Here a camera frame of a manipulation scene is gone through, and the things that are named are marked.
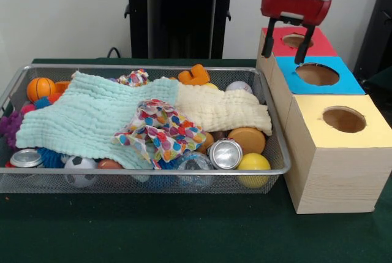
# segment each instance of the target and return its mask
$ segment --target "circular hole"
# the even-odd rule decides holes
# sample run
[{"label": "circular hole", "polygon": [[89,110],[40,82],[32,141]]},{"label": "circular hole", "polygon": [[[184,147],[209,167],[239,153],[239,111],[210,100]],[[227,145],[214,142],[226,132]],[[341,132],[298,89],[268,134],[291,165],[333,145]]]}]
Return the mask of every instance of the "circular hole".
[{"label": "circular hole", "polygon": [[335,70],[316,63],[300,65],[296,68],[296,73],[311,85],[334,85],[339,81],[339,74]]},{"label": "circular hole", "polygon": [[366,127],[365,117],[348,107],[328,108],[323,114],[323,119],[328,125],[346,133],[360,132]]},{"label": "circular hole", "polygon": [[[304,42],[304,39],[305,36],[303,36],[302,34],[291,33],[283,37],[283,43],[288,47],[298,48]],[[313,39],[311,39],[311,41],[309,42],[309,47],[312,47],[313,45]]]}]

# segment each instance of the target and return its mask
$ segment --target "can lid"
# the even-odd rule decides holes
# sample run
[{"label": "can lid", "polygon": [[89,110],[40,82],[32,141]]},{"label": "can lid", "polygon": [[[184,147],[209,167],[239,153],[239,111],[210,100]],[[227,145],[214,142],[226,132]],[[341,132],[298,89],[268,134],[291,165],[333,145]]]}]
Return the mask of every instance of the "can lid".
[{"label": "can lid", "polygon": [[12,155],[10,163],[19,168],[37,167],[42,163],[41,155],[33,148],[21,150]]},{"label": "can lid", "polygon": [[214,167],[218,169],[235,169],[241,162],[243,152],[233,140],[220,140],[216,142],[209,152]]}]

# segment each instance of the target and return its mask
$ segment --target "shape sorter box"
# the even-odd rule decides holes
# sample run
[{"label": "shape sorter box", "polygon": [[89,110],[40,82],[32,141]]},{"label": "shape sorter box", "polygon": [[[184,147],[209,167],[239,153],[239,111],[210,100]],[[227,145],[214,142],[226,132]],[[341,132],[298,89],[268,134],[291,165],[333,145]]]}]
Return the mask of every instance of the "shape sorter box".
[{"label": "shape sorter box", "polygon": [[369,96],[296,95],[285,133],[298,214],[374,210],[392,170],[392,130]]},{"label": "shape sorter box", "polygon": [[293,94],[365,94],[337,56],[307,56],[300,66],[294,57],[278,57],[276,62],[269,88],[283,130]]},{"label": "shape sorter box", "polygon": [[[268,59],[262,56],[265,35],[268,28],[262,29],[260,44],[258,48],[257,67],[263,71],[268,84],[270,85],[272,71],[276,65],[276,57],[293,56],[304,39],[306,28],[304,27],[276,27],[274,30],[274,47],[271,57]],[[316,28],[307,51],[308,56],[337,56],[329,40],[322,33],[320,28]]]}]

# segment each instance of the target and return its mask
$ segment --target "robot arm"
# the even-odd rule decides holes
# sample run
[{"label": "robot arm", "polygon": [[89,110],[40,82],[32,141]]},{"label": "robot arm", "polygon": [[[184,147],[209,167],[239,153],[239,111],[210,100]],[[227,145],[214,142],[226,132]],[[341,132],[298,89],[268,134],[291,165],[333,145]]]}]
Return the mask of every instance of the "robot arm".
[{"label": "robot arm", "polygon": [[314,29],[326,17],[332,0],[262,0],[262,14],[269,17],[268,32],[262,55],[271,56],[274,45],[273,31],[276,22],[302,25],[307,28],[303,43],[298,48],[295,63],[304,62]]}]

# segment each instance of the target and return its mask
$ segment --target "metal mesh tray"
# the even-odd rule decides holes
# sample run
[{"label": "metal mesh tray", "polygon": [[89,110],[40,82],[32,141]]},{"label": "metal mesh tray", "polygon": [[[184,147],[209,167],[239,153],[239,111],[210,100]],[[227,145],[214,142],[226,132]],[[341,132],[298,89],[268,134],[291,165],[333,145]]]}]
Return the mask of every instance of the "metal mesh tray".
[{"label": "metal mesh tray", "polygon": [[[157,66],[105,66],[105,65],[46,65],[33,64],[20,69],[0,98],[2,116],[20,110],[28,101],[26,88],[36,77],[53,81],[70,80],[75,71],[105,78],[119,77],[132,70],[144,68],[151,80],[176,77],[189,67]],[[99,169],[10,169],[4,165],[13,151],[0,139],[0,192],[17,193],[267,193],[280,175],[290,167],[290,157],[279,124],[276,109],[264,75],[248,67],[207,67],[211,82],[221,90],[234,81],[248,83],[261,104],[267,104],[273,123],[273,134],[268,137],[263,155],[269,160],[271,170],[99,170]],[[239,177],[248,182],[267,178],[261,188],[247,188]],[[85,188],[70,184],[76,178],[93,178],[95,183]]]}]

